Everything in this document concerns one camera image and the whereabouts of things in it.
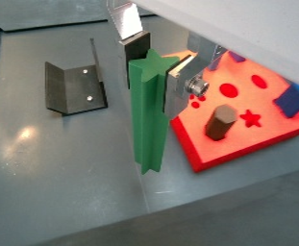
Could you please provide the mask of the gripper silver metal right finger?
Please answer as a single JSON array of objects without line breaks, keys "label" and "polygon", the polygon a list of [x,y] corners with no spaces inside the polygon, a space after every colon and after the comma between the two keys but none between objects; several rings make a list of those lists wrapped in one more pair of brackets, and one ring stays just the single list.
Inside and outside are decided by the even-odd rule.
[{"label": "gripper silver metal right finger", "polygon": [[194,55],[186,55],[166,73],[166,92],[164,112],[174,119],[188,106],[190,95],[201,97],[210,84],[204,80],[208,67],[216,68],[226,49],[196,33],[189,33],[188,49]]}]

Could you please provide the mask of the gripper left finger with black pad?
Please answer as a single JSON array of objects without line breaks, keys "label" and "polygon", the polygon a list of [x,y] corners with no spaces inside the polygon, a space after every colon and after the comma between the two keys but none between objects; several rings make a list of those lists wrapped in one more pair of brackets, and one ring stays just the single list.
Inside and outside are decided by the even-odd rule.
[{"label": "gripper left finger with black pad", "polygon": [[121,75],[130,86],[129,62],[144,59],[150,50],[150,32],[144,29],[138,6],[133,2],[109,2],[112,23],[117,28]]}]

